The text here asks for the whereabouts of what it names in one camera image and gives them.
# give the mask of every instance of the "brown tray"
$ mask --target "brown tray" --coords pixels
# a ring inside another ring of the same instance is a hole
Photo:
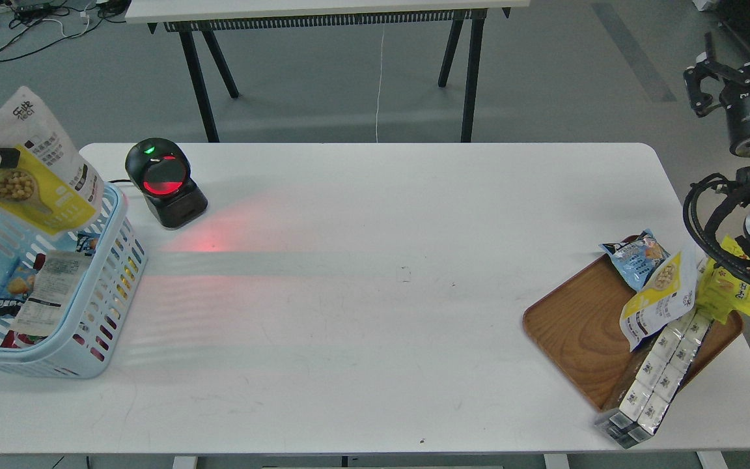
[[[523,316],[529,337],[598,410],[607,410],[607,399],[632,356],[618,318],[634,294],[604,255]],[[742,333],[742,326],[739,314],[729,315],[727,324],[714,323],[683,386]]]

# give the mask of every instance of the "blue plastic basket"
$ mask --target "blue plastic basket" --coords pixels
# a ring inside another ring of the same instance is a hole
[[[126,197],[106,184],[100,217],[83,231],[100,235],[96,252],[53,334],[23,349],[0,347],[0,370],[30,377],[90,378],[106,369],[129,304],[146,266],[146,251],[126,219]],[[0,291],[18,261],[30,267],[38,253],[74,251],[77,234],[48,240],[0,214]],[[0,317],[0,344],[12,318]]]

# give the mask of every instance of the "white table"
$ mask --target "white table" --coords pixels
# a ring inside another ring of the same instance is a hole
[[[125,177],[131,143],[83,149]],[[107,371],[0,372],[0,453],[616,451],[523,331],[527,307],[651,228],[687,235],[640,143],[182,145],[208,211],[162,229]],[[633,451],[750,448],[729,345]]]
[[[193,31],[202,33],[227,92],[231,98],[238,98],[236,83],[214,36],[216,30],[452,21],[438,76],[438,86],[443,88],[447,86],[462,23],[469,19],[471,38],[467,54],[461,142],[470,142],[479,80],[482,31],[488,9],[502,8],[508,16],[512,7],[526,7],[529,2],[530,0],[134,0],[127,11],[126,20],[128,23],[148,23],[153,33],[157,24],[163,22],[166,30],[179,33],[208,142],[218,142],[216,121],[202,76],[199,54],[191,35]]]

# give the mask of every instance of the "yellow snack bag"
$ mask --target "yellow snack bag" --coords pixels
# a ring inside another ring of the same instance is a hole
[[[693,244],[664,261],[621,311],[619,326],[630,350],[665,324],[690,312],[696,292],[696,251]]]
[[[720,246],[735,256],[747,259],[737,241],[726,236]],[[697,289],[697,311],[725,324],[731,311],[750,316],[750,285],[708,259]]]
[[[44,101],[26,87],[0,109],[0,147],[19,151],[16,168],[0,169],[1,212],[52,238],[99,216],[104,181]]]

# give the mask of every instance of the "gray floor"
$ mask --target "gray floor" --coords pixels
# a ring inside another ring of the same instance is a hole
[[[71,0],[82,7],[86,0]],[[79,18],[58,18],[78,33]],[[0,44],[13,32],[7,19]],[[197,38],[221,140],[230,142],[455,142],[464,99],[467,28],[449,86],[436,86],[449,24],[420,23],[222,32],[242,97],[227,97]],[[747,162],[727,152],[722,112],[697,119],[682,71],[714,31],[717,54],[743,62],[735,43],[690,0],[532,0],[485,28],[475,142],[643,142],[661,158],[681,198],[712,172],[732,176]],[[60,37],[42,24],[1,59]],[[79,146],[167,137],[205,141],[178,35],[103,23],[92,33],[26,59],[0,63],[0,106],[27,84],[44,98]],[[105,178],[125,177],[123,168]],[[750,319],[746,336],[750,344]],[[0,457],[0,467],[52,467],[59,456]],[[725,455],[750,468],[750,452]],[[572,455],[572,469],[699,467],[696,454]],[[339,466],[339,458],[212,457],[200,467]],[[486,465],[543,467],[539,456],[369,457],[350,466]],[[58,469],[85,467],[69,455]],[[169,457],[96,455],[92,467],[170,467]]]

